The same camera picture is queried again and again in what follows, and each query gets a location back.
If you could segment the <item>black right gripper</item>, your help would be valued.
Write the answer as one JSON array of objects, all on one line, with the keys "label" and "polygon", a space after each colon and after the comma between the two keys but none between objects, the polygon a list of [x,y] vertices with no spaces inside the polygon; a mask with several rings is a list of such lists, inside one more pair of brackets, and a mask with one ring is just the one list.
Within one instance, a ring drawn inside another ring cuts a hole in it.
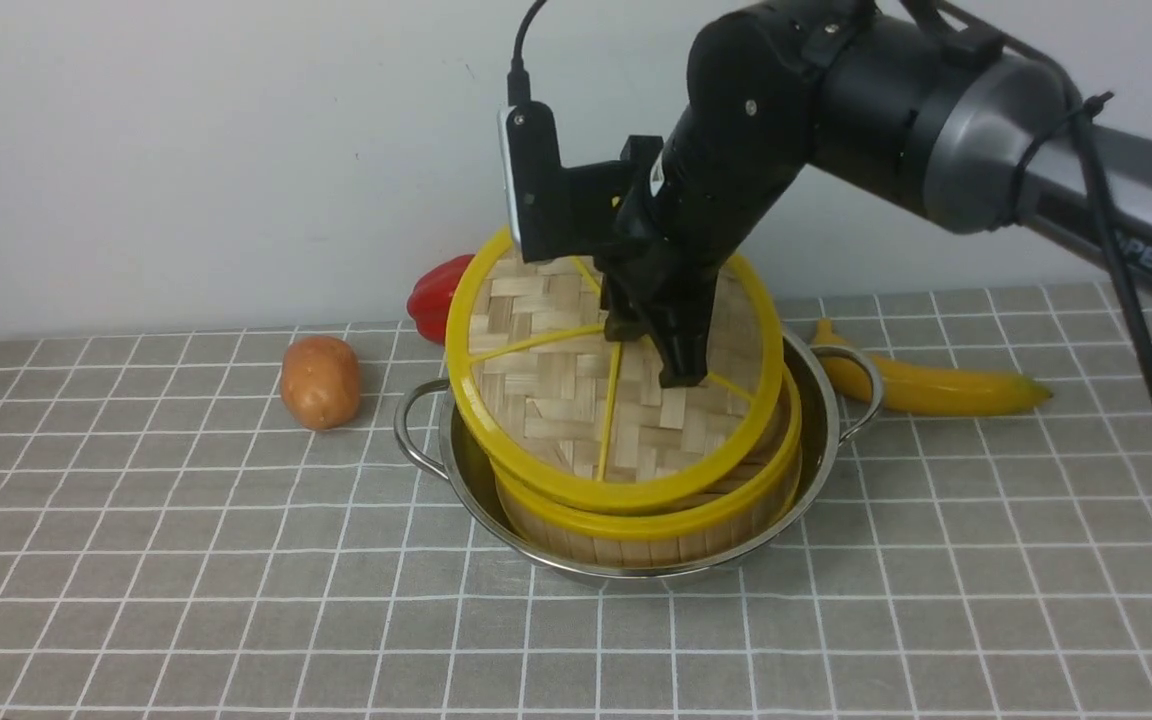
[{"label": "black right gripper", "polygon": [[599,164],[611,205],[596,253],[602,338],[652,342],[662,389],[708,377],[710,286],[806,164],[804,129],[676,129],[628,137]]}]

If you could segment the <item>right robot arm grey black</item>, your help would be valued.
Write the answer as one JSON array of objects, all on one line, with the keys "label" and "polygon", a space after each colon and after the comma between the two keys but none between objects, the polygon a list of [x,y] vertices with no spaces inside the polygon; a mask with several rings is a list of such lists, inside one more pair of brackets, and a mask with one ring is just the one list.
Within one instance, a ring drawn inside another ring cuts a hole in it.
[{"label": "right robot arm grey black", "polygon": [[687,106],[623,204],[627,296],[664,387],[708,376],[718,270],[804,167],[955,234],[1021,225],[1107,262],[1074,141],[1087,101],[995,26],[872,1],[763,1],[713,20]]}]

